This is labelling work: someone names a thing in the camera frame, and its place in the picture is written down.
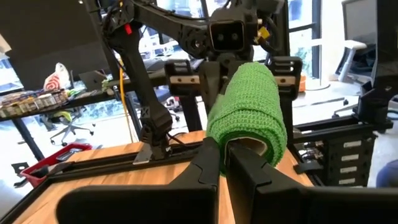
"green knitted fabric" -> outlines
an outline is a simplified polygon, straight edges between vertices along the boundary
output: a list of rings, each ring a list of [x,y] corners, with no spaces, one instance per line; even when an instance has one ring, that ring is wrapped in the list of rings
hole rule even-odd
[[[271,71],[257,62],[240,66],[224,95],[219,95],[207,123],[206,135],[218,143],[221,173],[224,174],[225,146],[237,138],[251,138],[267,144],[262,155],[276,166],[282,159],[287,134],[280,109],[279,92]]]

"laptop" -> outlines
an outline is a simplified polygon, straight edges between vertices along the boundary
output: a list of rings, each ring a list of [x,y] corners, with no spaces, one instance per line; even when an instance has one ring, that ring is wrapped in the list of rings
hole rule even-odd
[[[81,73],[79,77],[85,84],[87,91],[102,90],[102,82],[107,79],[104,74],[98,71]]]

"wooden tabletop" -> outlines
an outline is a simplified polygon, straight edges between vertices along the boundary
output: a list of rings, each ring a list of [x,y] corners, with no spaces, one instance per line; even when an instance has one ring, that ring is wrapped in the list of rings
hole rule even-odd
[[[178,138],[185,142],[201,141],[205,137],[204,131],[196,131],[193,133],[182,134]],[[85,161],[100,157],[115,156],[137,152],[142,146],[141,142],[128,144],[125,146],[116,146],[107,149],[97,149],[92,151],[79,152],[74,154],[69,161]],[[278,164],[277,169],[289,176],[290,178],[302,183],[303,185],[312,186],[312,183],[305,174],[297,175],[293,170],[293,166],[297,164],[293,155],[289,150],[285,151],[284,157]],[[122,185],[122,184],[168,184],[176,176],[178,176],[189,165],[183,162],[175,165],[153,167],[136,171],[122,172],[118,174],[102,175],[90,177],[80,180],[71,180],[52,184],[14,223],[28,224],[56,224],[55,208],[57,202],[69,191],[87,185]],[[231,202],[229,201],[229,192],[226,179],[220,177],[220,209],[219,223],[234,223]]]

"red tray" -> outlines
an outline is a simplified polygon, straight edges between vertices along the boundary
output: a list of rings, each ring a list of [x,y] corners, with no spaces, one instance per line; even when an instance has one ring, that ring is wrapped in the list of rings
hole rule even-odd
[[[36,163],[35,165],[28,167],[26,169],[24,169],[21,172],[21,175],[26,177],[26,179],[30,182],[30,184],[32,184],[33,187],[38,186],[41,182],[43,182],[43,180],[46,177],[42,177],[42,178],[38,178],[38,177],[34,177],[32,175],[30,175],[31,172],[45,166],[52,166],[55,165],[57,163],[59,163],[59,161],[57,160],[58,156],[61,156],[62,154],[68,152],[71,149],[81,149],[82,151],[87,151],[92,149],[93,146],[89,145],[89,144],[77,144],[77,143],[71,143],[67,146],[65,146],[63,149],[59,150],[58,152],[52,154],[51,156],[42,159],[41,161],[39,161],[38,163]]]

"yellow cable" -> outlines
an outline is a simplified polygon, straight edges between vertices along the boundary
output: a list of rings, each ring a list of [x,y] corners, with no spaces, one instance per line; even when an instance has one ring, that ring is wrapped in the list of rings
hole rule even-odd
[[[120,79],[120,95],[121,95],[121,99],[122,99],[124,115],[126,116],[127,126],[129,127],[131,143],[133,143],[134,141],[132,139],[129,115],[127,114],[127,106],[126,106],[126,101],[124,99],[124,85],[123,85],[124,83],[123,83],[123,69],[122,68],[119,69],[119,79]]]

